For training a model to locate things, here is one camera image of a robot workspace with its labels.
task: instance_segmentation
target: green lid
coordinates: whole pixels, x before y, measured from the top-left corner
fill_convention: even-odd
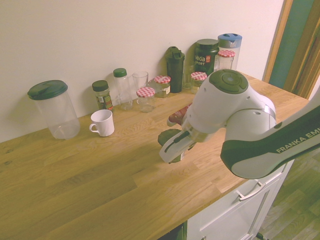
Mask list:
[[[122,78],[127,75],[127,70],[125,68],[117,68],[113,70],[113,76],[116,78]]]
[[[30,88],[28,96],[32,100],[51,99],[67,91],[68,85],[61,80],[49,80]]]
[[[215,39],[201,39],[196,41],[196,46],[201,49],[215,49],[219,45],[219,41]]]
[[[165,60],[170,63],[178,63],[185,60],[185,55],[176,46],[171,46],[165,51]]]
[[[241,94],[249,86],[245,76],[231,69],[222,69],[212,73],[209,82],[227,94]]]
[[[105,80],[99,80],[92,83],[92,89],[95,92],[102,92],[104,90],[107,90],[108,88],[108,83]]]

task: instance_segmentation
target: label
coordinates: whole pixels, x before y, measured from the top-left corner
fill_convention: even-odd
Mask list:
[[[213,71],[216,72],[218,71],[218,69],[219,69],[219,56],[215,55]]]
[[[96,101],[98,103],[99,109],[108,109],[113,111],[114,106],[112,105],[111,97],[110,95],[105,95],[105,96],[97,96]]]
[[[170,93],[170,86],[168,86],[167,88],[162,88],[161,90],[163,92],[165,91],[165,94],[169,94]]]
[[[214,66],[217,64],[217,55],[195,55],[195,71],[196,72],[203,72],[207,75],[214,72]]]
[[[98,101],[99,101],[99,103],[104,103],[105,102],[104,97],[98,96]]]

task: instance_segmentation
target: white cabinet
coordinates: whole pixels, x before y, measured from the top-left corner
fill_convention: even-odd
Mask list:
[[[248,180],[187,221],[187,240],[255,237],[293,161],[267,177]]]

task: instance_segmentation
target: blue lid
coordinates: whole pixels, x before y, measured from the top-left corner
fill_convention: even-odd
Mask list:
[[[30,88],[28,96],[32,100],[51,99],[67,91],[68,86],[61,80],[49,80],[38,83]]]
[[[225,49],[240,48],[242,36],[235,33],[225,33],[218,36],[219,47]]]
[[[239,34],[235,34],[235,33],[225,33],[225,34],[219,35],[218,39],[235,41],[235,40],[241,40],[242,36]]]

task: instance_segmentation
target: jar lid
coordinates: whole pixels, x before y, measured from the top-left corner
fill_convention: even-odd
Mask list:
[[[219,47],[224,49],[237,49],[241,46],[242,36],[235,33],[225,33],[218,36]]]
[[[236,55],[236,53],[231,50],[222,50],[218,52],[218,55],[223,58],[232,58]]]
[[[92,89],[95,92],[102,92],[109,88],[108,83],[106,80],[99,80],[92,83]]]
[[[155,90],[152,87],[144,86],[136,91],[136,95],[140,98],[152,97],[153,95],[155,95]]]
[[[116,68],[113,70],[113,76],[116,78],[122,78],[127,75],[127,70],[125,68]]]
[[[191,73],[191,78],[196,81],[203,81],[207,78],[207,74],[202,71],[196,71],[196,72]]]
[[[49,80],[34,85],[28,91],[28,96],[32,100],[52,99],[67,91],[68,85],[61,80]]]
[[[154,81],[157,83],[157,84],[167,84],[171,81],[171,77],[169,76],[156,76],[154,78]]]
[[[196,46],[204,49],[215,49],[218,45],[219,42],[215,39],[200,39],[196,41]]]

